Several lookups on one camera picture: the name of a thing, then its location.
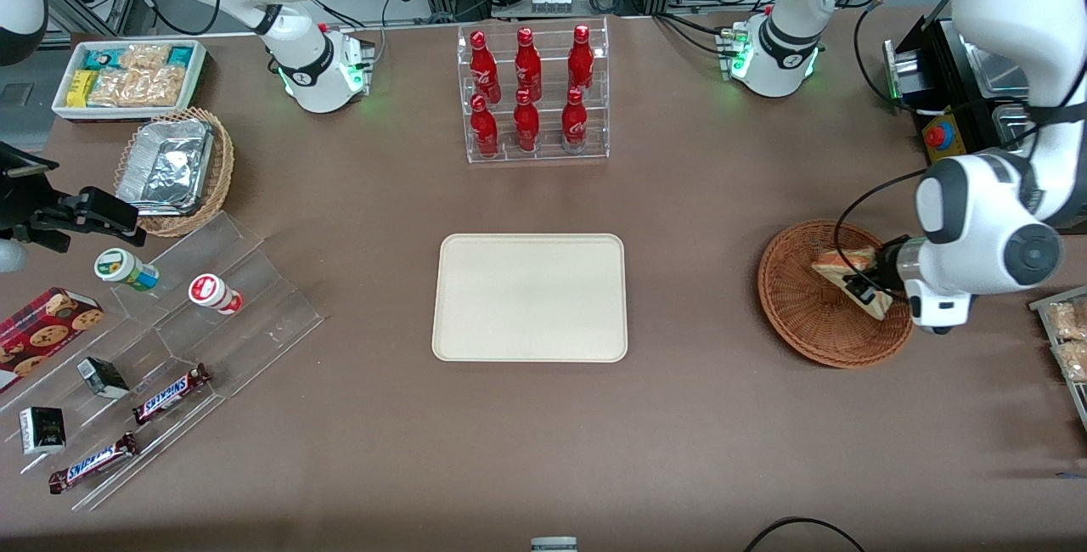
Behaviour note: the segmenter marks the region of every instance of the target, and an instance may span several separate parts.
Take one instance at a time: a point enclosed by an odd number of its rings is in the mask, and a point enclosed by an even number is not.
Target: snack box
[[[175,48],[192,49],[192,55],[190,55],[188,67],[185,70],[185,79],[182,83],[182,92],[177,97],[177,103],[174,106],[70,106],[67,104],[68,88],[72,86],[72,79],[77,70],[85,68],[89,53],[125,48],[128,45],[171,45],[175,46]],[[186,110],[196,95],[197,85],[200,83],[200,73],[207,55],[208,52],[204,46],[199,41],[191,40],[191,38],[126,38],[121,41],[79,42],[72,49],[72,57],[68,58],[67,67],[64,70],[64,77],[57,89],[57,96],[53,96],[53,112],[55,112],[58,117],[63,117],[74,123],[121,123],[141,122],[145,118],[166,115],[168,112]]]
[[[97,301],[54,286],[0,323],[0,393],[104,316]]]

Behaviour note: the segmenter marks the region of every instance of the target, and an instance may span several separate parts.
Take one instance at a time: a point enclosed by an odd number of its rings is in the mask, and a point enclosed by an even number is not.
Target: snickers bar
[[[122,459],[136,456],[139,453],[140,448],[136,444],[136,437],[133,437],[132,431],[129,431],[122,436],[116,443],[109,444],[67,469],[54,472],[53,475],[49,476],[49,493],[60,494],[80,482],[82,479],[93,474],[102,474],[118,464]]]
[[[167,410],[173,407],[176,402],[182,401],[182,399],[191,393],[193,390],[202,387],[207,381],[211,380],[211,375],[204,369],[202,363],[195,366],[192,369],[187,371],[185,375],[179,377],[177,381],[173,385],[167,386],[165,389],[159,392],[159,394],[152,397],[151,399],[143,402],[143,405],[133,409],[133,414],[136,415],[136,425],[142,426],[152,421],[159,415],[165,413]]]

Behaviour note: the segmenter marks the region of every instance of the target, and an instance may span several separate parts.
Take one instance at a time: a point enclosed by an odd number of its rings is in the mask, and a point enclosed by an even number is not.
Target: plastic bottle
[[[570,87],[592,88],[592,49],[589,48],[589,26],[574,26],[574,46],[570,49]]]
[[[517,126],[517,146],[525,153],[537,149],[540,135],[540,114],[533,104],[532,92],[527,88],[517,90],[517,106],[513,110],[513,123]]]
[[[487,100],[482,95],[474,95],[472,103],[472,133],[475,135],[476,147],[483,158],[493,158],[498,154],[498,123],[487,111]]]
[[[578,154],[585,150],[585,123],[588,114],[582,103],[580,87],[566,92],[566,108],[562,110],[562,147],[566,153]]]
[[[517,29],[517,57],[513,60],[517,70],[517,88],[527,88],[532,102],[538,102],[544,96],[544,75],[540,65],[540,53],[533,45],[533,30],[528,27]]]
[[[485,96],[487,102],[499,103],[502,99],[502,88],[498,84],[498,64],[495,64],[493,53],[487,49],[487,38],[480,30],[475,30],[468,37],[472,45],[472,78],[476,91]]]

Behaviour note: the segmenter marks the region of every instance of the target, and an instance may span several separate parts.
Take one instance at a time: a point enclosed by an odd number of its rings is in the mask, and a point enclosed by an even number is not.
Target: white tray
[[[620,361],[626,355],[622,239],[449,236],[438,263],[433,348],[442,361]]]
[[[171,45],[175,48],[192,49],[192,57],[189,58],[189,64],[185,70],[185,79],[182,80],[182,91],[177,97],[177,103],[174,106],[67,106],[66,98],[68,88],[72,86],[72,76],[75,75],[76,70],[83,67],[87,53],[91,50],[127,48],[128,45]],[[68,58],[64,77],[57,89],[57,96],[53,96],[53,112],[58,117],[70,120],[70,122],[132,122],[132,120],[160,117],[167,112],[186,110],[197,91],[197,84],[200,80],[200,72],[203,70],[207,53],[204,46],[199,41],[191,40],[191,38],[132,38],[132,40],[123,41],[79,42],[72,49],[72,57]]]

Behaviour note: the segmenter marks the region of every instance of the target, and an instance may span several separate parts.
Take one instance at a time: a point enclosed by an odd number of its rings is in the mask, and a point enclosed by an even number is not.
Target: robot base
[[[370,92],[374,72],[374,49],[362,49],[358,38],[341,33],[326,33],[333,42],[333,61],[317,76],[315,83],[302,87],[292,84],[280,68],[279,76],[287,92],[297,100],[299,106],[310,112],[337,111],[357,96]]]
[[[739,80],[747,85],[751,91],[765,97],[784,97],[791,95],[800,88],[800,84],[808,76],[811,76],[815,68],[815,57],[819,57],[819,49],[812,52],[808,60],[807,67],[798,65],[796,68],[782,68],[777,65],[759,41],[759,27],[766,21],[765,14],[757,14],[746,22],[737,22],[733,25],[733,33],[741,33],[742,38],[733,38],[726,41],[719,37],[717,48],[725,52],[736,52],[736,57],[721,58],[721,75],[724,79]]]

